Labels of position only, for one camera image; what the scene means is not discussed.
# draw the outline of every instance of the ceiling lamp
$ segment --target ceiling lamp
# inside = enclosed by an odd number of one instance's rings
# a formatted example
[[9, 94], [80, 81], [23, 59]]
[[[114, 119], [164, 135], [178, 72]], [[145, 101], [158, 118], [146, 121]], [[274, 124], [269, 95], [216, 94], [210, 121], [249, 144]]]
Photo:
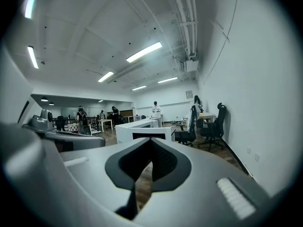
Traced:
[[43, 96], [43, 97], [41, 98], [41, 101], [42, 101], [42, 102], [47, 102], [47, 101], [48, 101], [48, 100], [47, 100], [47, 97]]
[[27, 6], [25, 8], [25, 15], [24, 15], [26, 18], [32, 18], [34, 2], [35, 0], [27, 0]]
[[103, 77], [101, 77], [100, 79], [99, 79], [99, 81], [98, 82], [103, 82], [105, 79], [107, 79], [107, 78], [109, 78], [111, 75], [113, 75], [114, 73], [113, 72], [108, 72], [106, 75], [104, 75]]
[[36, 61], [35, 53], [34, 53], [34, 48], [29, 45], [27, 47], [27, 49], [28, 49], [28, 53], [29, 53], [30, 59], [32, 60], [34, 67], [39, 69], [37, 61]]
[[146, 54], [148, 54], [149, 52], [152, 52], [154, 50], [157, 50], [159, 48], [161, 48], [162, 45], [160, 42], [157, 42], [156, 44], [153, 44], [147, 48], [145, 48], [144, 50], [139, 51], [138, 53], [132, 55], [131, 57], [128, 57], [126, 60], [128, 62], [133, 62], [134, 60], [137, 60], [138, 58], [140, 58], [141, 56], [144, 56]]
[[141, 89], [141, 88], [145, 88], [146, 86], [142, 86], [142, 87], [137, 87], [135, 89], [132, 89], [132, 91], [135, 91], [135, 90], [138, 90], [138, 89]]
[[162, 83], [162, 82], [166, 82], [166, 81], [171, 81], [171, 80], [175, 80], [175, 79], [178, 79], [178, 78], [177, 77], [170, 78], [170, 79], [166, 79], [166, 80], [163, 80], [163, 81], [158, 81], [158, 83]]

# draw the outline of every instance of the wall outlet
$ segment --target wall outlet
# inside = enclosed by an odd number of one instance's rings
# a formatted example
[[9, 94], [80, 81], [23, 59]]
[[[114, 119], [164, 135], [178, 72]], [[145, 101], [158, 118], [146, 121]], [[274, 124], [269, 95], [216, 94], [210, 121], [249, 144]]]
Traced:
[[255, 154], [255, 160], [259, 161], [260, 156], [258, 154]]

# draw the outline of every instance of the baseboard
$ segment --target baseboard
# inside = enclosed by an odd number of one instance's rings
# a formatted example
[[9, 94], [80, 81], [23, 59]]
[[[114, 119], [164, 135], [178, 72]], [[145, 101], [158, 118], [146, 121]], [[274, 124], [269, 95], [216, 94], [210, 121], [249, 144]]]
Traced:
[[242, 163], [242, 161], [238, 158], [238, 156], [233, 152], [233, 150], [230, 148], [230, 146], [225, 142], [225, 140], [221, 139], [225, 145], [225, 147], [231, 152], [231, 154], [233, 155], [233, 157], [235, 157], [236, 161], [239, 163], [239, 165], [241, 166], [241, 169], [243, 170], [243, 172], [250, 176], [251, 178], [252, 175], [247, 171], [246, 167], [244, 166], [244, 164]]

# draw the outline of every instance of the wooden floor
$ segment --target wooden floor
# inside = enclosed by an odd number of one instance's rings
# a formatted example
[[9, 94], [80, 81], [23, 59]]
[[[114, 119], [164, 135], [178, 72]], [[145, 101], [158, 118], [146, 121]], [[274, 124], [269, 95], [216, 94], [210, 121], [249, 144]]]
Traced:
[[[174, 127], [171, 123], [164, 123], [164, 127]], [[106, 140], [106, 146], [115, 145], [117, 144], [117, 138], [116, 138], [116, 131], [115, 129], [112, 131], [111, 129], [105, 130], [104, 133], [94, 134], [96, 137], [103, 137]], [[201, 145], [201, 148], [198, 147], [198, 144], [204, 142], [204, 138], [200, 136], [200, 134], [196, 131], [196, 140], [193, 142], [193, 147], [199, 150], [205, 150], [208, 151], [208, 144]], [[240, 165], [236, 161], [236, 159], [233, 157], [231, 152], [224, 147], [221, 149], [220, 146], [212, 145], [211, 153], [223, 158], [236, 168], [242, 171]], [[144, 171], [141, 173], [141, 176], [137, 180], [135, 187], [136, 187], [136, 198], [137, 198], [137, 204], [140, 209], [144, 207], [144, 205], [147, 203], [148, 199], [151, 197], [151, 185], [152, 185], [152, 162], [144, 169]]]

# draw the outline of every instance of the air conditioning unit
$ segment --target air conditioning unit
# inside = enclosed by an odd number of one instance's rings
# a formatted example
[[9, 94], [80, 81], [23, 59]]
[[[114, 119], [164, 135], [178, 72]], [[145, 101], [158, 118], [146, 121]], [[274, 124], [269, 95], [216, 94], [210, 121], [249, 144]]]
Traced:
[[198, 70], [199, 61], [180, 61], [183, 72]]

